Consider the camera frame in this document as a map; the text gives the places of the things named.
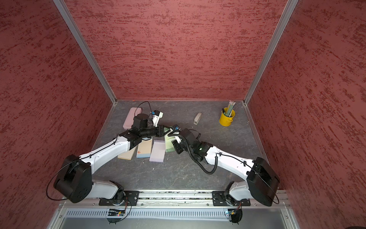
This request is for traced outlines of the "purple grid memo pad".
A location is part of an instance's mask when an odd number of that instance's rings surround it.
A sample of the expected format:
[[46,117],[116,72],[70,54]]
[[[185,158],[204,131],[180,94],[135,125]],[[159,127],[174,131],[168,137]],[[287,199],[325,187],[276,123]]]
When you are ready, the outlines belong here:
[[165,157],[165,141],[154,140],[149,161],[163,163],[164,157]]

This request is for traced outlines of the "green memo pad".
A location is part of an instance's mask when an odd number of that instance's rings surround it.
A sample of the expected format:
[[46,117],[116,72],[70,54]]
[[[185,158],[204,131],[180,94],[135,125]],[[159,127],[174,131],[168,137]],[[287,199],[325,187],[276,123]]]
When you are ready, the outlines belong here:
[[165,138],[165,152],[169,153],[169,152],[174,152],[175,148],[173,146],[173,141],[176,140],[175,136],[168,136],[168,134],[172,131],[176,131],[176,129],[174,128],[164,128],[164,132],[167,132],[167,134],[165,134],[164,138]]

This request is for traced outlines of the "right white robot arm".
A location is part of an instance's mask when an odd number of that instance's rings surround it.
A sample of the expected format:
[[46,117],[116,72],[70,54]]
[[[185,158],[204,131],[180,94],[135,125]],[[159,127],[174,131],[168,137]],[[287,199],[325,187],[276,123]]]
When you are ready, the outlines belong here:
[[212,175],[222,168],[242,179],[241,182],[229,183],[224,192],[230,204],[249,198],[267,207],[279,204],[276,192],[280,178],[265,159],[247,159],[227,153],[208,142],[200,141],[189,129],[177,129],[168,136],[175,138],[173,146],[176,152],[187,152],[204,173]]

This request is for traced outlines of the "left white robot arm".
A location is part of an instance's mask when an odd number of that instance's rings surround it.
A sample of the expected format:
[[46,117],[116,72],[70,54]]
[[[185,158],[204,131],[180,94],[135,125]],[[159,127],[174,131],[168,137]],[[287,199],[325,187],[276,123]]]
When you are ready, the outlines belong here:
[[138,114],[133,118],[131,129],[117,134],[110,143],[80,156],[69,155],[51,179],[53,187],[64,196],[64,200],[72,203],[99,198],[114,206],[126,204],[122,185],[113,181],[95,180],[92,176],[104,164],[134,149],[143,140],[165,136],[165,126],[158,124],[162,117],[163,113],[157,110],[151,115]]

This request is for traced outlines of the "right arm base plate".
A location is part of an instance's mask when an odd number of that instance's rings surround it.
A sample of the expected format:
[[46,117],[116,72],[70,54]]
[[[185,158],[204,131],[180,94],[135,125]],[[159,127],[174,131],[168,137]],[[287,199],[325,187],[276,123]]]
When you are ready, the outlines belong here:
[[213,191],[212,192],[213,205],[215,207],[228,206],[228,207],[248,207],[251,206],[250,199],[236,200],[229,195],[226,191]]

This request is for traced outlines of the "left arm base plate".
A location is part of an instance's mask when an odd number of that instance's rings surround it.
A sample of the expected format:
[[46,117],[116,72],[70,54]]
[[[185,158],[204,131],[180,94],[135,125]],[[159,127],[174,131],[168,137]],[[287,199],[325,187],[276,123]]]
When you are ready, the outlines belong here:
[[122,191],[119,190],[112,199],[100,198],[99,206],[136,206],[139,199],[139,191]]

